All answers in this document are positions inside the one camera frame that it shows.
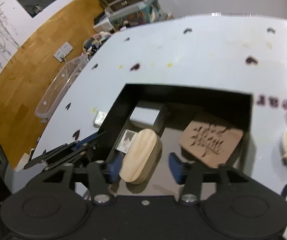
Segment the brown carved wooden coaster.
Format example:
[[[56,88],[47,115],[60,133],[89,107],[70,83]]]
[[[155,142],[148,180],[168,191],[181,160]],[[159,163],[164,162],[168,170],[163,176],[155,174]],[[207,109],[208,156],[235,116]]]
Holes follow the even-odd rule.
[[[181,134],[179,144],[208,167],[216,168],[231,157],[243,135],[240,129],[192,121]]]

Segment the white wall power socket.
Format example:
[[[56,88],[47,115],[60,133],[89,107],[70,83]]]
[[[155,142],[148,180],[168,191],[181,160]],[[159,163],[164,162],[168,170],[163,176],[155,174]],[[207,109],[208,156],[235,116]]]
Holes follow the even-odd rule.
[[[65,57],[72,52],[72,50],[73,50],[73,47],[71,46],[71,44],[69,44],[68,42],[65,42],[64,45],[62,45],[56,51],[56,53],[54,53],[54,58],[57,61],[62,62],[65,59]]]

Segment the clear plastic storage bin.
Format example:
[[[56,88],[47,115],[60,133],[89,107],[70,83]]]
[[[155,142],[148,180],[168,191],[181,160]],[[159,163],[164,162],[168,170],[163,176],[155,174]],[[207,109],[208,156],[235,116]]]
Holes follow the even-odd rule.
[[[58,72],[36,107],[35,116],[40,118],[41,123],[47,123],[50,120],[61,100],[87,63],[88,56],[86,54],[65,62],[65,65]]]

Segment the oval light wooden block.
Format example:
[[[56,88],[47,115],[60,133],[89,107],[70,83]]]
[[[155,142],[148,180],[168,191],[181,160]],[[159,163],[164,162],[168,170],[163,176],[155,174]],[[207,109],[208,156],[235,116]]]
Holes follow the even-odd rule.
[[[159,136],[152,129],[143,129],[126,153],[119,176],[126,183],[140,184],[149,176],[162,149]]]

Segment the black storage box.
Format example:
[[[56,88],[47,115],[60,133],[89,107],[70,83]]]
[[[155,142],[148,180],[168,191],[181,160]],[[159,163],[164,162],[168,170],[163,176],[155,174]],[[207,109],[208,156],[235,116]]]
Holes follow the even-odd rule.
[[[181,160],[194,161],[187,150],[179,145],[179,137],[192,120],[210,121],[243,130],[244,135],[227,160],[227,165],[240,171],[245,168],[248,155],[253,97],[249,93],[230,92],[197,87],[170,85],[126,84],[115,97],[105,118],[98,138],[94,160],[113,159],[115,145],[124,129],[138,131],[130,116],[139,102],[161,103],[166,107],[166,118],[158,136],[162,149],[146,181],[133,185],[118,179],[109,188],[113,194],[173,195],[179,191],[168,167],[168,155],[175,152]]]

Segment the white rectangular charger block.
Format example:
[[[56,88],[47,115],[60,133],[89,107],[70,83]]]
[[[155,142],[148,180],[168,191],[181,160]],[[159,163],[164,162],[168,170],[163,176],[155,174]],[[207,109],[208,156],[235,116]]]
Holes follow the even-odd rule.
[[[130,121],[134,126],[142,129],[152,129],[158,133],[163,126],[164,117],[161,108],[135,107],[130,116]]]

